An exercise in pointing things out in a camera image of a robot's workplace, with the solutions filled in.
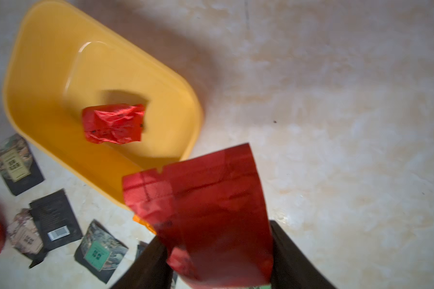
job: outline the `floor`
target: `floor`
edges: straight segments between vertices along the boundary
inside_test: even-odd
[[[33,2],[0,0],[0,142]],[[434,0],[73,3],[190,82],[205,110],[192,156],[250,142],[270,218],[338,289],[434,288]],[[79,242],[33,269],[7,244],[0,288],[110,287],[152,234],[31,149],[46,181],[14,197],[0,178],[6,221],[64,188],[83,231],[98,219],[129,251],[104,285],[74,262]]]

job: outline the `yellow tub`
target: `yellow tub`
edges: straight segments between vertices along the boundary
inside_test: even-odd
[[[203,120],[182,77],[60,0],[37,3],[24,17],[3,99],[21,135],[125,208],[121,177],[186,159]],[[146,105],[142,141],[86,141],[82,109],[116,103]]]

